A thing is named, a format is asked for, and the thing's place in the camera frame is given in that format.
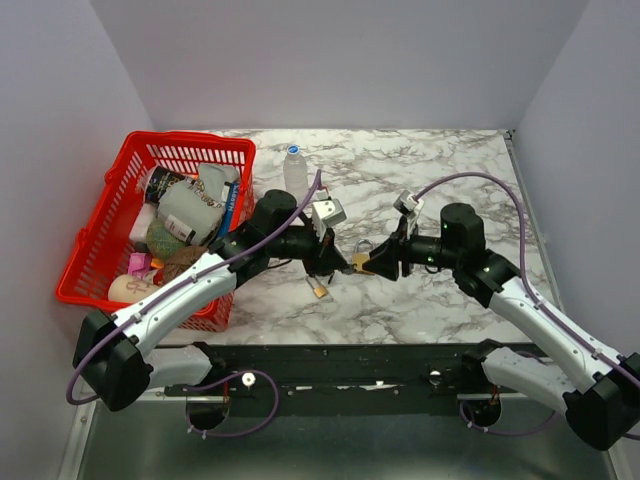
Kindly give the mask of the small brass padlock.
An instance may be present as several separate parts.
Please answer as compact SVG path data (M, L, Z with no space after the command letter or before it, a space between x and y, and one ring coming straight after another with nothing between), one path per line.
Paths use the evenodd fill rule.
M308 276L305 280L317 299L323 299L329 294L327 287L319 279Z

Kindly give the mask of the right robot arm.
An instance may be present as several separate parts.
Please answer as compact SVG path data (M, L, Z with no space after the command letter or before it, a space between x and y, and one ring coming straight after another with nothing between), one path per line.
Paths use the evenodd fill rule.
M590 447L606 451L639 422L639 356L597 340L525 284L525 275L488 249L483 220L463 203L440 212L441 235L418 234L408 213L372 250L364 270L391 281L413 265L449 270L459 289L516 326L550 359L544 365L493 340L464 357L460 379L480 392L494 384L515 390L566 419Z

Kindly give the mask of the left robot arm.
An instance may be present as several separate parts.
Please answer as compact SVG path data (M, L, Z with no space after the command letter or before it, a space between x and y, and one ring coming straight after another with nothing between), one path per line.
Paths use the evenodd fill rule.
M206 347L187 347L164 360L153 351L198 310L266 271L273 258L299 260L310 276L348 272L351 265L334 243L333 228L346 218L341 203L321 189L308 193L304 204L309 216L291 194L268 191L247 220L159 290L112 314L89 313L72 359L75 378L112 412L158 386L189 384L201 395L214 393L222 372Z

